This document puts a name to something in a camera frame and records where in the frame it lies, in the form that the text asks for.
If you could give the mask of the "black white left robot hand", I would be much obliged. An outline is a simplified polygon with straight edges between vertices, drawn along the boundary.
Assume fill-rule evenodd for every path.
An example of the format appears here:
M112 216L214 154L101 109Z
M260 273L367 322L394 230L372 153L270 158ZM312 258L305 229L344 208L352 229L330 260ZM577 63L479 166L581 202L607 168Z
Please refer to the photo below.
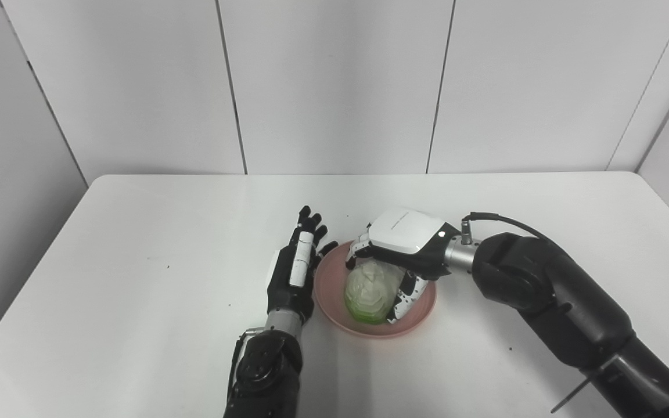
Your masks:
M319 264L332 249L332 241L321 246L328 229L321 214L304 206L286 246L279 249L267 288L267 312L289 311L305 325L314 311L312 292Z

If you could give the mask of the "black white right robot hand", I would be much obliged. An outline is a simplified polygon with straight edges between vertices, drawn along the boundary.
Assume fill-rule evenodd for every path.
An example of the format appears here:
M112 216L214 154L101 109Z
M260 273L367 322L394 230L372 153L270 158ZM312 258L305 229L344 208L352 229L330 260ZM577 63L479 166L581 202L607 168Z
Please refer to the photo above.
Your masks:
M447 252L461 233L442 219L403 207L371 222L350 244L345 267L357 296L394 325L424 295L429 283L451 273Z

